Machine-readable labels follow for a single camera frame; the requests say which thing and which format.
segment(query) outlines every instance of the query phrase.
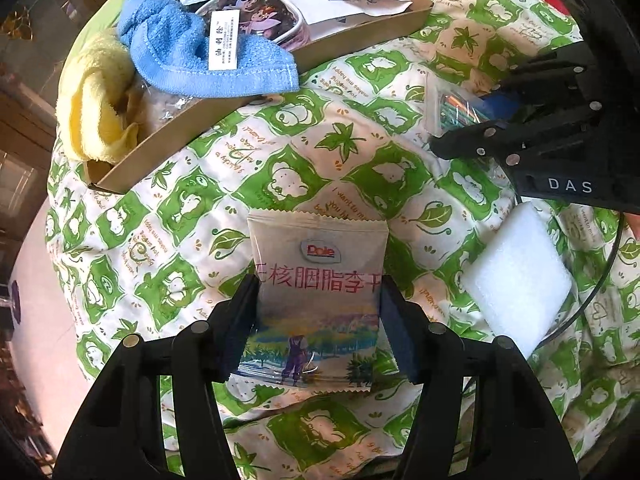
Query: blue towel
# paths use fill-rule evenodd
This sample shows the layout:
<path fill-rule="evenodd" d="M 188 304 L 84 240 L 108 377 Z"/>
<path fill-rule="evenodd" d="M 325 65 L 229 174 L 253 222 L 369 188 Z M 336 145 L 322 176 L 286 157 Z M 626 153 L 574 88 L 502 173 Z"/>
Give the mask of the blue towel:
<path fill-rule="evenodd" d="M 293 56 L 260 36 L 238 36 L 238 69 L 209 70 L 204 20 L 177 0 L 126 0 L 118 35 L 140 75 L 164 92 L 238 97 L 300 88 Z"/>

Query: green and white tablecloth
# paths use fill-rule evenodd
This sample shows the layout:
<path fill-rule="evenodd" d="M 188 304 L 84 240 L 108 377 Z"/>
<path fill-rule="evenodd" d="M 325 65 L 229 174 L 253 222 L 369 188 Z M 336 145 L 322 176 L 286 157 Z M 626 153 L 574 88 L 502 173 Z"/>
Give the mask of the green and white tablecloth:
<path fill-rule="evenodd" d="M 302 89 L 232 113 L 125 196 L 90 191 L 56 144 L 46 239 L 91 380 L 129 333 L 171 336 L 233 294 L 252 269 L 249 208 L 388 221 L 386 271 L 428 316 L 491 340 L 460 273 L 513 206 L 494 162 L 438 160 L 423 127 L 427 70 L 477 92 L 509 66 L 579 38 L 540 0 L 434 0 L 425 27 L 325 63 Z M 560 315 L 597 279 L 616 213 L 534 201 L 574 278 Z M 626 230 L 606 286 L 574 326 L 530 359 L 580 458 L 640 390 L 640 244 Z M 214 388 L 244 478 L 340 478 L 402 451 L 420 387 L 381 341 L 371 392 L 314 396 L 233 377 Z M 454 469 L 470 438 L 465 400 Z M 162 381 L 165 443 L 177 449 Z M 178 470 L 179 455 L 170 464 Z"/>

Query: cardboard box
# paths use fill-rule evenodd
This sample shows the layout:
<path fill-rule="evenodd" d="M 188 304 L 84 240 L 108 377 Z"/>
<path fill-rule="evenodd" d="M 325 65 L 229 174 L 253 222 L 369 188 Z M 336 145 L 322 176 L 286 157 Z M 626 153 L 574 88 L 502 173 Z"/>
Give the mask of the cardboard box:
<path fill-rule="evenodd" d="M 293 51 L 298 71 L 308 72 L 345 54 L 413 34 L 424 26 L 433 4 L 431 0 L 411 1 L 412 4 L 402 14 L 358 25 Z M 85 163 L 84 177 L 87 185 L 97 191 L 126 193 L 204 130 L 255 98 L 203 99 L 197 102 L 156 133 L 142 140 L 116 166 L 94 160 Z"/>

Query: towel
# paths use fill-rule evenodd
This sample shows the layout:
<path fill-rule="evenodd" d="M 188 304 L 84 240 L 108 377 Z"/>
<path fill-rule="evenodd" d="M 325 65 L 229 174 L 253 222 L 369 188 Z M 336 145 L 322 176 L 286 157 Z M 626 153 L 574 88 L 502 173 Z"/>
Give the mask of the towel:
<path fill-rule="evenodd" d="M 117 164 L 136 146 L 138 125 L 124 129 L 114 110 L 135 71 L 114 29 L 98 33 L 68 63 L 56 106 L 68 158 Z"/>
<path fill-rule="evenodd" d="M 293 56 L 260 36 L 238 36 L 236 70 L 209 70 L 205 22 L 177 0 L 126 0 L 118 34 L 140 75 L 171 94 L 238 97 L 299 89 Z"/>

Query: red label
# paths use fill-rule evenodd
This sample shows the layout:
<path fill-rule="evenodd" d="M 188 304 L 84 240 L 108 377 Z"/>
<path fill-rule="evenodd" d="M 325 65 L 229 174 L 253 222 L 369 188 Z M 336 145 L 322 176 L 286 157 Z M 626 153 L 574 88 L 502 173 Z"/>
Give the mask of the red label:
<path fill-rule="evenodd" d="M 329 247 L 316 247 L 315 245 L 309 245 L 306 248 L 307 256 L 325 256 L 327 258 L 333 258 L 335 251 Z"/>

